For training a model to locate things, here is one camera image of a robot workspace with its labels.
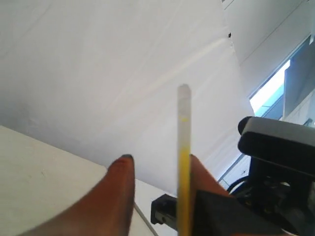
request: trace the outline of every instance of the white ceiling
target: white ceiling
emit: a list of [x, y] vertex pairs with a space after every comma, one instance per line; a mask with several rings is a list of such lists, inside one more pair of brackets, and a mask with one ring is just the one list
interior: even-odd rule
[[238, 65], [300, 0], [0, 2], [0, 122], [108, 166], [124, 152], [137, 177], [172, 191], [176, 87], [189, 83], [192, 151], [220, 175], [251, 114]]

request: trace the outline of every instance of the white fabric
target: white fabric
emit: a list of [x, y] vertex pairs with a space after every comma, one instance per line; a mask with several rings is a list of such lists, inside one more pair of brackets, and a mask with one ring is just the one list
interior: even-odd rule
[[16, 0], [0, 11], [5, 126], [106, 167], [131, 153], [138, 179], [174, 192], [187, 83], [192, 152], [216, 177], [236, 159], [252, 110], [220, 0]]

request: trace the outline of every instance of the black cable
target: black cable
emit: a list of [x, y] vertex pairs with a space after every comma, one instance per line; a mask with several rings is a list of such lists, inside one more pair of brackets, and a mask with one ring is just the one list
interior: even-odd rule
[[230, 193], [238, 184], [246, 181], [248, 179], [248, 176], [244, 176], [242, 178], [239, 178], [238, 180], [236, 180], [234, 183], [232, 183], [228, 188], [227, 191]]

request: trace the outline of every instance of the black machine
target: black machine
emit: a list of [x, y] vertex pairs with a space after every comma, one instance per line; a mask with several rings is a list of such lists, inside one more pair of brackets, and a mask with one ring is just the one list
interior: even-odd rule
[[[220, 199], [215, 194], [197, 192], [192, 234], [229, 235], [226, 226], [220, 228], [224, 221], [213, 215], [223, 211], [230, 215], [228, 223], [254, 218], [254, 223], [246, 227], [256, 229], [255, 224], [266, 222], [270, 224], [260, 224], [260, 228], [277, 226], [295, 235], [315, 236], [315, 129], [247, 117], [239, 123], [238, 130], [238, 148], [251, 156], [249, 175], [228, 188], [235, 198], [223, 200], [225, 207], [217, 207]], [[212, 220], [219, 224], [215, 234], [214, 229], [208, 229], [211, 224], [207, 221]], [[165, 194], [154, 200], [151, 223], [176, 230], [176, 198]]]

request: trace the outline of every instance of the yellow pencil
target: yellow pencil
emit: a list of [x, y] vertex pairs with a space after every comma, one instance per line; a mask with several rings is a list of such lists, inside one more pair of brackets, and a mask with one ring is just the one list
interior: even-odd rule
[[190, 132], [191, 91], [188, 85], [181, 85], [177, 91], [178, 115], [178, 186], [177, 186], [177, 232], [189, 236], [189, 191], [190, 191]]

